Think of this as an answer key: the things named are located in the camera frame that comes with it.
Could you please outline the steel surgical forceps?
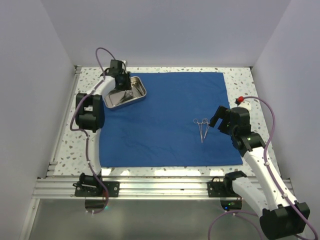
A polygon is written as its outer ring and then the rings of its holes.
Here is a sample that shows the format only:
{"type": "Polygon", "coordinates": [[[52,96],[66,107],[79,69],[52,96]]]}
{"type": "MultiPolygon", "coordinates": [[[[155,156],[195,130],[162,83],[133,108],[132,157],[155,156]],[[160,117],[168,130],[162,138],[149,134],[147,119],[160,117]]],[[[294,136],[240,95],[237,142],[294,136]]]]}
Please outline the steel surgical forceps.
{"type": "Polygon", "coordinates": [[[201,141],[201,143],[203,143],[203,121],[195,118],[193,120],[193,123],[198,125],[200,141],[201,141]]]}

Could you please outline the stainless steel instrument tray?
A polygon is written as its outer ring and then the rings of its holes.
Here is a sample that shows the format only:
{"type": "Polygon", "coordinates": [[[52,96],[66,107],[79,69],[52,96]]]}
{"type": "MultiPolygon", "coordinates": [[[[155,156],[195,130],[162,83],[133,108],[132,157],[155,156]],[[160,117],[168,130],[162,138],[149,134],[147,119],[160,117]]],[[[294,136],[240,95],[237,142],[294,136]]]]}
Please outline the stainless steel instrument tray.
{"type": "Polygon", "coordinates": [[[105,98],[104,104],[110,110],[116,110],[142,101],[147,96],[147,90],[138,76],[130,78],[130,90],[112,90],[105,98]]]}

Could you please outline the blue surgical cloth wrap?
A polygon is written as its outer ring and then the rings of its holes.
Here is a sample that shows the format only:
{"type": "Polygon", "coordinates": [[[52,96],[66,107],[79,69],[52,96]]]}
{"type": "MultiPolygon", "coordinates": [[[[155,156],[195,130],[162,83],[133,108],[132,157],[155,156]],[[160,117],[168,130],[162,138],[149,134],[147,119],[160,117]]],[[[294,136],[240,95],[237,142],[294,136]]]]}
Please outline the blue surgical cloth wrap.
{"type": "Polygon", "coordinates": [[[146,97],[105,109],[99,138],[102,167],[205,167],[242,164],[231,138],[194,120],[210,119],[228,107],[218,72],[139,73],[146,97]]]}

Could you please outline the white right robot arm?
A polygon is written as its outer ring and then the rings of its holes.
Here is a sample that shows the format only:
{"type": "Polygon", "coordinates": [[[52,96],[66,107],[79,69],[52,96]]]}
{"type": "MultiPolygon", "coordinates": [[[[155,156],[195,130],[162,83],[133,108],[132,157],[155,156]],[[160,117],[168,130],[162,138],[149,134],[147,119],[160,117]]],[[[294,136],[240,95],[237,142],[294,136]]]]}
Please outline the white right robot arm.
{"type": "Polygon", "coordinates": [[[219,106],[209,126],[214,127],[218,120],[221,120],[218,130],[230,136],[234,148],[253,170],[261,190],[254,187],[240,170],[225,174],[222,181],[208,182],[208,189],[220,197],[245,198],[269,240],[301,234],[307,225],[305,221],[309,218],[310,209],[291,193],[268,159],[262,137],[251,130],[249,110],[219,106]]]}

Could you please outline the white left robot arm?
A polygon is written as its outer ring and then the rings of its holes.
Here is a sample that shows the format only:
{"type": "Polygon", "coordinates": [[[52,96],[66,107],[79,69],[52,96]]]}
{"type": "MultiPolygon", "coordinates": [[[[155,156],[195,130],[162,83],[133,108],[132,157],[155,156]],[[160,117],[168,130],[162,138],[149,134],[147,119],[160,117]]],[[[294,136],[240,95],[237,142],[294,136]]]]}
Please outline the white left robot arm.
{"type": "Polygon", "coordinates": [[[105,123],[104,99],[112,91],[131,90],[127,63],[112,59],[110,66],[102,70],[98,83],[85,93],[76,95],[75,112],[72,120],[85,134],[85,168],[83,173],[98,176],[101,173],[99,160],[99,139],[105,123]]]}

